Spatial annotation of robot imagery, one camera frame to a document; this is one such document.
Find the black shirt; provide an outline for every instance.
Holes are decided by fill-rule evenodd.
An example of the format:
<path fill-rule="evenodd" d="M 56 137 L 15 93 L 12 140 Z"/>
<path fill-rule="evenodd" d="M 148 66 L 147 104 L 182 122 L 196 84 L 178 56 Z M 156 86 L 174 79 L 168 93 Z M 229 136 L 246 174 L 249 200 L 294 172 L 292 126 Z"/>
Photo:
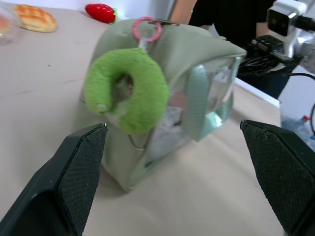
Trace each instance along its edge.
<path fill-rule="evenodd" d="M 240 47 L 256 38 L 256 23 L 266 22 L 275 0 L 198 0 L 189 25 L 214 24 L 220 36 Z"/>

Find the pink ring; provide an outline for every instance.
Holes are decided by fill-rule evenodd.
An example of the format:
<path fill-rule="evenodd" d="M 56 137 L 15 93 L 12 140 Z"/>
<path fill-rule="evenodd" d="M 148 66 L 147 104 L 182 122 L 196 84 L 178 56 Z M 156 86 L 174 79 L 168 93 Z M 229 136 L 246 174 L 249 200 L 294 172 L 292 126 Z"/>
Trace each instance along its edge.
<path fill-rule="evenodd" d="M 144 22 L 144 21 L 155 21 L 155 18 L 151 17 L 151 16 L 144 16 L 144 17 L 141 17 L 139 18 L 138 20 L 136 20 L 133 25 L 132 25 L 132 33 L 134 35 L 134 37 L 138 40 L 140 40 L 142 37 L 141 35 L 138 33 L 138 27 L 139 27 L 139 24 L 141 22 Z M 157 26 L 157 31 L 155 33 L 155 35 L 151 38 L 148 39 L 148 42 L 149 43 L 152 43 L 154 41 L 156 41 L 160 36 L 161 36 L 161 33 L 162 33 L 162 26 L 159 22 L 155 22 L 155 25 Z"/>

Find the white wall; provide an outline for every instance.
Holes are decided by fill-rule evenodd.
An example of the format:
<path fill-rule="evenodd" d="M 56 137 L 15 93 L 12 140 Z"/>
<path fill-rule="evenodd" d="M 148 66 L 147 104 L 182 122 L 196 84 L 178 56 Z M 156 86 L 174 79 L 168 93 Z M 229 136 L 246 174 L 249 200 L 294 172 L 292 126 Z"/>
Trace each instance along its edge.
<path fill-rule="evenodd" d="M 42 7 L 83 10 L 89 3 L 104 3 L 118 10 L 128 18 L 153 16 L 167 19 L 174 0 L 3 0 L 9 3 L 23 3 Z"/>

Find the camera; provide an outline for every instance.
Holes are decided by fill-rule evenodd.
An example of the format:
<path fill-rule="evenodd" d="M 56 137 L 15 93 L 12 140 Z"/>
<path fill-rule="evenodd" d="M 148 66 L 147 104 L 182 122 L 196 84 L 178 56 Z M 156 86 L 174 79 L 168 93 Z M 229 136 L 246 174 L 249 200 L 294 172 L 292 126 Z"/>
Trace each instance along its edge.
<path fill-rule="evenodd" d="M 295 30 L 295 22 L 298 12 L 285 6 L 274 5 L 267 12 L 268 28 L 284 37 L 287 37 Z"/>

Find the pouch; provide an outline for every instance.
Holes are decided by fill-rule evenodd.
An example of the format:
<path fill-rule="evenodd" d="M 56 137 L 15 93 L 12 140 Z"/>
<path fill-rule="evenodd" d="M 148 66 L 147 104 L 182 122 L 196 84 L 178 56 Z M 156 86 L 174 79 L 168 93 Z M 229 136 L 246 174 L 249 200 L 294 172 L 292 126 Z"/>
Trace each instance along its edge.
<path fill-rule="evenodd" d="M 91 63 L 111 50 L 137 47 L 130 30 L 133 23 L 125 20 L 111 26 L 100 38 Z M 154 24 L 139 27 L 140 34 L 150 30 L 155 30 Z M 234 79 L 246 55 L 244 49 L 205 29 L 165 22 L 148 52 L 170 90 L 159 124 L 141 135 L 125 133 L 108 116 L 91 113 L 82 92 L 73 128 L 106 123 L 102 165 L 125 191 L 135 188 L 179 147 L 201 140 L 224 123 L 233 105 Z"/>

